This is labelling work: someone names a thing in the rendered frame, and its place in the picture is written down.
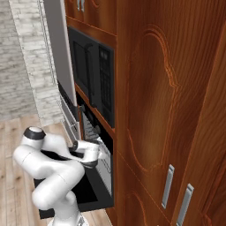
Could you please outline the black built-in oven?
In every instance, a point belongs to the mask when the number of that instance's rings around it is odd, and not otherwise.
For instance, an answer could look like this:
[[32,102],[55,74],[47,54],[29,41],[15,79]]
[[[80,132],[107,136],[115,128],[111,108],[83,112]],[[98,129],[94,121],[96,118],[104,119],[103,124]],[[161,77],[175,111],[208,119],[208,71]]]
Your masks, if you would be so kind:
[[[95,114],[92,112],[90,108],[88,108],[85,101],[81,98],[79,93],[76,93],[77,97],[77,104],[79,105],[79,111],[81,116],[81,127],[82,127],[82,135],[84,139],[84,131],[83,131],[83,120],[82,120],[82,114],[85,114],[88,118],[88,120],[91,122],[93,126],[99,125],[101,129],[101,133],[99,134],[99,138],[104,142],[104,144],[107,146],[108,150],[111,153],[110,158],[106,159],[100,159],[98,161],[98,164],[96,166],[96,169],[105,184],[106,188],[108,189],[109,195],[112,195],[113,193],[113,139],[110,137],[108,132],[105,130],[105,128],[102,126],[101,122],[98,120],[98,118],[95,116]],[[86,141],[93,141],[98,139],[85,139]]]

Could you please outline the black microwave oven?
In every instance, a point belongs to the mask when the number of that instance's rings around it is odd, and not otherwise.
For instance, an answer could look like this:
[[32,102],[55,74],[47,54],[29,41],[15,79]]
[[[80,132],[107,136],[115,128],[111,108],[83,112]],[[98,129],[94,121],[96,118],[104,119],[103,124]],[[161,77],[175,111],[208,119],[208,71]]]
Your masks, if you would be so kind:
[[72,58],[73,77],[76,84],[88,98],[87,67],[85,46],[92,43],[95,66],[95,93],[98,111],[108,124],[115,127],[115,74],[113,48],[97,41],[76,28],[68,27],[68,36]]

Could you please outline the low wooden cupboard door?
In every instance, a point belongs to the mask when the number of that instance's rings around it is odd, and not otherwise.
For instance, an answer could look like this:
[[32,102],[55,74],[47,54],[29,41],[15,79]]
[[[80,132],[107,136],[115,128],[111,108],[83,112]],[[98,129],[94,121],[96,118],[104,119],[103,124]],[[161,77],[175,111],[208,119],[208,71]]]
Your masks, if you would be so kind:
[[117,225],[170,226],[121,154],[117,173]]

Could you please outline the grey fridge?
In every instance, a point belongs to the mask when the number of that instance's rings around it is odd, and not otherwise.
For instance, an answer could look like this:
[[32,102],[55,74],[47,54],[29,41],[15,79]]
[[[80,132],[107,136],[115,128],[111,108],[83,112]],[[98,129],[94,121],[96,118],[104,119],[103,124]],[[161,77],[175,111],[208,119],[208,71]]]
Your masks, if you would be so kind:
[[81,139],[79,108],[77,105],[72,60],[65,18],[64,0],[37,0],[41,7],[41,17],[45,19],[44,34],[49,62],[54,61],[60,106],[64,115],[64,128],[71,141]]

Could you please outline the tall wooden cupboard door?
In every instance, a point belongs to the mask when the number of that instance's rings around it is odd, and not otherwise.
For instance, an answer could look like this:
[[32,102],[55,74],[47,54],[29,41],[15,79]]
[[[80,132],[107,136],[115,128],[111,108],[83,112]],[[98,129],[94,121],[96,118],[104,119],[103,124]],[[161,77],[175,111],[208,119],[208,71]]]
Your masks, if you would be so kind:
[[226,226],[226,22],[171,226],[177,226],[188,184],[194,191],[183,226]]
[[170,226],[225,22],[226,0],[117,0],[117,155]]

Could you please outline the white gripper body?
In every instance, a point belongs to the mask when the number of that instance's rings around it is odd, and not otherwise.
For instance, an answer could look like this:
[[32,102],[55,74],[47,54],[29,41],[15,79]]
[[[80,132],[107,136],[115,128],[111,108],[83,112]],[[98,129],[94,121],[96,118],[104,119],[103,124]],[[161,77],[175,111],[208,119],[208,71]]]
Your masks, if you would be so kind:
[[99,142],[99,158],[100,159],[106,159],[111,157],[111,153],[108,150],[107,146],[104,144],[104,142],[101,140],[101,138],[98,138]]

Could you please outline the small wooden cupboard door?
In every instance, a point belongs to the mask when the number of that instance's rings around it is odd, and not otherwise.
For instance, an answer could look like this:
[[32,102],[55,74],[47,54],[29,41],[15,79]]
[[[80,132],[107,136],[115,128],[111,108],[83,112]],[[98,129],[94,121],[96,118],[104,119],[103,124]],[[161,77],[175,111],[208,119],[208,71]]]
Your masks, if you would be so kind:
[[85,11],[77,9],[77,0],[64,0],[64,4],[69,18],[110,34],[117,33],[117,0],[85,0]]

